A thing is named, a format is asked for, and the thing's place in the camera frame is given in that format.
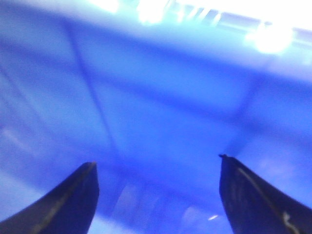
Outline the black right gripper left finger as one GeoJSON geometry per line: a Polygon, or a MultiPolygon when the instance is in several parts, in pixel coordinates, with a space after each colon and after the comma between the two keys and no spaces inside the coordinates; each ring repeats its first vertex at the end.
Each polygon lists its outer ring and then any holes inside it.
{"type": "Polygon", "coordinates": [[[86,162],[36,202],[0,223],[2,234],[86,234],[99,197],[97,165],[86,162]]]}

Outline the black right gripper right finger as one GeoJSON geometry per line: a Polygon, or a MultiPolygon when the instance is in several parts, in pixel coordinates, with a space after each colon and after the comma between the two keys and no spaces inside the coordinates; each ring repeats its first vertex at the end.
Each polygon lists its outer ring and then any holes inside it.
{"type": "Polygon", "coordinates": [[[262,179],[239,160],[221,157],[219,194],[235,234],[310,234],[311,208],[262,179]]]}

